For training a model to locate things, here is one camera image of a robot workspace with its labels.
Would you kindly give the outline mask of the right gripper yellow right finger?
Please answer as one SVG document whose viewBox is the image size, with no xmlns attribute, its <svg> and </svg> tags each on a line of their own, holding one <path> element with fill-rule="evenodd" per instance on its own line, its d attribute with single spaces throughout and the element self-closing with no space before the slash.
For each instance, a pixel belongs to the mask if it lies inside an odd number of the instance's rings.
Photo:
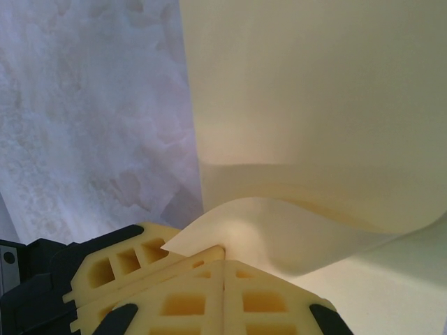
<svg viewBox="0 0 447 335">
<path fill-rule="evenodd" d="M 224 335 L 352 335 L 324 298 L 238 261 L 226 261 Z"/>
</svg>

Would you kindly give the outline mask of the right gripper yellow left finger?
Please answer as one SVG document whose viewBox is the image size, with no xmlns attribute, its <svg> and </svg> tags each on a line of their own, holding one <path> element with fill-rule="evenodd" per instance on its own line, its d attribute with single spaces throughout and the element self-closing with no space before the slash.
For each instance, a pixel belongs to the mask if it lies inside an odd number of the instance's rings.
<svg viewBox="0 0 447 335">
<path fill-rule="evenodd" d="M 124 301 L 100 335 L 222 335 L 224 262 L 208 262 Z"/>
</svg>

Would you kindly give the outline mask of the yellow paper sheet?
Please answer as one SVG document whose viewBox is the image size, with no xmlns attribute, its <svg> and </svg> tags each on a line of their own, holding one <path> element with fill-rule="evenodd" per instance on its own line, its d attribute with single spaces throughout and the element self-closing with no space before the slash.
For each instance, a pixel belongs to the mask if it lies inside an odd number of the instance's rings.
<svg viewBox="0 0 447 335">
<path fill-rule="evenodd" d="M 447 335 L 447 0 L 179 0 L 204 214 L 166 244 Z"/>
</svg>

